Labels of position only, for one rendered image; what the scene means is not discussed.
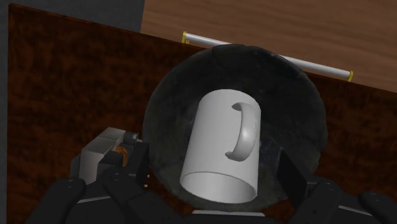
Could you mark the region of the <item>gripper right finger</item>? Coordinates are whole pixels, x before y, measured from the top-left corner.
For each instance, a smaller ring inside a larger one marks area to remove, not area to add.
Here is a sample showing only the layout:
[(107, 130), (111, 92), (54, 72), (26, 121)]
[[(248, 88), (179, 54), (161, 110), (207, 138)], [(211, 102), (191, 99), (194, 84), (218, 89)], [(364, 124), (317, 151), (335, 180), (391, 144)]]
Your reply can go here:
[(336, 182), (314, 176), (283, 150), (277, 178), (295, 208), (287, 224), (397, 224), (397, 202), (377, 192), (349, 195)]

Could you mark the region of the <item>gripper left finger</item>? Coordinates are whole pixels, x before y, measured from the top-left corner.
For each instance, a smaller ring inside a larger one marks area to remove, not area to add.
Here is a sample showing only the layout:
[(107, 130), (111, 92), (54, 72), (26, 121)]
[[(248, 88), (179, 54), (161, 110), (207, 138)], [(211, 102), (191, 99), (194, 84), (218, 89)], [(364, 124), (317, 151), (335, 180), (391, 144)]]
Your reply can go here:
[[(188, 224), (161, 197), (144, 190), (148, 167), (149, 144), (138, 143), (129, 164), (105, 170), (99, 176), (99, 183), (123, 213), (126, 224)], [(26, 224), (66, 224), (71, 209), (85, 192), (86, 183), (80, 178), (56, 180)]]

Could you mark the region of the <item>white mug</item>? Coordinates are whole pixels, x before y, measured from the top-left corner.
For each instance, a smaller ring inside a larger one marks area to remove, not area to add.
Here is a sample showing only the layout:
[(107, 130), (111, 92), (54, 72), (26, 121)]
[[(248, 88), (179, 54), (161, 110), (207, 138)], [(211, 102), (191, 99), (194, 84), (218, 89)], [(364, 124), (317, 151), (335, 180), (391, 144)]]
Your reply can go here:
[(189, 193), (226, 204), (258, 194), (261, 109), (244, 92), (215, 90), (198, 104), (179, 182)]

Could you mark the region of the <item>dark brown wooden dresser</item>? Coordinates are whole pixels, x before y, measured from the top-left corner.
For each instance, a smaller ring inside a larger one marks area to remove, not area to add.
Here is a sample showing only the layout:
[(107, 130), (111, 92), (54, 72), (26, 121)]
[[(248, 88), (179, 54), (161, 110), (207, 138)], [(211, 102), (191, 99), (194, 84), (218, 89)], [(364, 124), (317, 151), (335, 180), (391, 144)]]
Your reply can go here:
[[(160, 80), (199, 47), (11, 4), (8, 7), (7, 224), (107, 127), (139, 132)], [(347, 193), (397, 201), (397, 94), (310, 75), (328, 146), (317, 173)]]

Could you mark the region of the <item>black round bowl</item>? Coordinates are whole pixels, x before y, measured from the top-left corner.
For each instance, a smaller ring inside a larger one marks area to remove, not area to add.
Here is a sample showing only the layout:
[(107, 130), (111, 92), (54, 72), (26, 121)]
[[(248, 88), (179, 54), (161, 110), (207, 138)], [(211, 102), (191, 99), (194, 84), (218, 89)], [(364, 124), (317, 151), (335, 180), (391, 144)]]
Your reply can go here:
[[(258, 196), (245, 204), (200, 199), (179, 184), (199, 100), (221, 88), (245, 92), (261, 107)], [(324, 102), (308, 76), (270, 51), (244, 45), (206, 49), (174, 67), (152, 94), (143, 122), (157, 180), (193, 207), (222, 211), (259, 211), (284, 200), (277, 180), (281, 151), (315, 171), (327, 135)]]

